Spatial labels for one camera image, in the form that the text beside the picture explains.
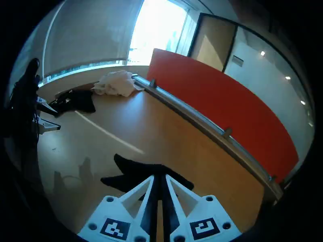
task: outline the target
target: glass wall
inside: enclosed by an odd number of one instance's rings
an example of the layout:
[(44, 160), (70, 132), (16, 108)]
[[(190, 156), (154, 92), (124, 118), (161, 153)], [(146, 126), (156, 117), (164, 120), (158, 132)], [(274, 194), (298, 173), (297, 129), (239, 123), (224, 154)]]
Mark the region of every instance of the glass wall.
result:
[(300, 165), (313, 140), (314, 122), (309, 98), (287, 61), (264, 40), (238, 27), (224, 73), (277, 115), (293, 140)]

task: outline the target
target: black pile of clothes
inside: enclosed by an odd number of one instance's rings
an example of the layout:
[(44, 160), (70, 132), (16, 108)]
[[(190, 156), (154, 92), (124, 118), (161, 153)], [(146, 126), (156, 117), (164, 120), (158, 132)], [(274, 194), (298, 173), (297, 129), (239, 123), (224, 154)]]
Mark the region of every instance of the black pile of clothes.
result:
[(89, 90), (70, 90), (60, 94), (49, 106), (57, 111), (52, 113), (55, 117), (66, 111), (79, 110), (86, 113), (94, 113), (95, 107), (92, 101), (93, 92)]

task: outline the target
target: wooden floor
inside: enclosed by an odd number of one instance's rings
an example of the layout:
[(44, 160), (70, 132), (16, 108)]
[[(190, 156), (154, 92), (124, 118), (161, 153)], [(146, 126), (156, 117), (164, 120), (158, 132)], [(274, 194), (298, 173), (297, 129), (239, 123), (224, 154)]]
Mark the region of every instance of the wooden floor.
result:
[(198, 195), (215, 195), (241, 232), (254, 224), (263, 186), (190, 123), (146, 92), (129, 98), (94, 95), (93, 102), (93, 114), (67, 112), (57, 119), (41, 114), (62, 125), (40, 136), (38, 162), (47, 197), (68, 229), (78, 233), (104, 196), (122, 194), (100, 182), (121, 175), (115, 153), (180, 173)]

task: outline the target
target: white plastic bracket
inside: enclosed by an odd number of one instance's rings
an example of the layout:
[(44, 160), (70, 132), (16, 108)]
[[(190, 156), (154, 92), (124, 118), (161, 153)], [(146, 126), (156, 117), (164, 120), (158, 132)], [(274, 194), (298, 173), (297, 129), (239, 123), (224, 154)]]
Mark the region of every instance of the white plastic bracket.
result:
[[(87, 241), (138, 241), (149, 242), (149, 234), (141, 227), (154, 176), (150, 176), (138, 186), (121, 196), (106, 196), (91, 215), (79, 236)], [(145, 194), (139, 211), (132, 217), (129, 208)]]
[[(179, 221), (179, 226), (170, 234), (171, 242), (226, 242), (241, 234), (215, 196), (200, 197), (169, 175), (166, 175), (166, 182)], [(185, 215), (177, 196), (188, 206), (188, 216)]]

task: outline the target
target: light strip on floor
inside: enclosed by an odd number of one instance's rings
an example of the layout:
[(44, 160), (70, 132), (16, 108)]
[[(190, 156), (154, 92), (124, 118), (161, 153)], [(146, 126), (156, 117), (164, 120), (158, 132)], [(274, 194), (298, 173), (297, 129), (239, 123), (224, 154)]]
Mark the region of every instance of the light strip on floor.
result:
[(109, 133), (108, 131), (106, 131), (105, 129), (103, 129), (101, 126), (97, 125), (96, 123), (94, 123), (93, 121), (89, 120), (87, 117), (85, 117), (83, 114), (79, 113), (78, 111), (75, 111), (75, 113), (77, 113), (82, 119), (84, 119), (85, 121), (89, 122), (90, 124), (92, 124), (94, 127), (96, 127), (98, 130), (102, 131), (103, 133), (105, 133), (106, 135), (110, 136), (111, 138), (119, 141), (120, 143), (124, 144), (125, 146), (129, 147), (130, 149), (140, 153), (140, 154), (144, 154), (144, 152), (140, 149), (138, 149), (137, 147), (125, 142), (124, 140), (118, 138), (117, 136), (115, 136), (114, 134)]

